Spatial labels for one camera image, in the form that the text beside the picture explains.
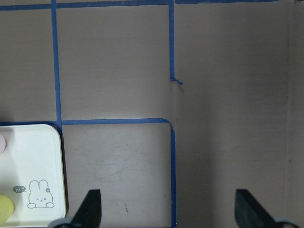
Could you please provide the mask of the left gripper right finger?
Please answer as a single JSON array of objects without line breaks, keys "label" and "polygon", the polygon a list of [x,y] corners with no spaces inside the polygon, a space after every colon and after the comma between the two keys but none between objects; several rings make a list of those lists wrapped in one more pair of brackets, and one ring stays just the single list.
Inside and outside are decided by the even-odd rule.
[{"label": "left gripper right finger", "polygon": [[274,228],[275,220],[246,189],[235,193],[235,221],[239,228]]}]

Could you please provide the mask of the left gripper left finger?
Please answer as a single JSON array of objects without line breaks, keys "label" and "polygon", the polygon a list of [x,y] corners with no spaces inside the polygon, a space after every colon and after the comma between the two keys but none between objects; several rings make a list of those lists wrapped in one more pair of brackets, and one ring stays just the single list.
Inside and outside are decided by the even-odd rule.
[{"label": "left gripper left finger", "polygon": [[98,228],[101,224],[102,205],[100,190],[89,190],[77,213],[70,222],[72,228]]}]

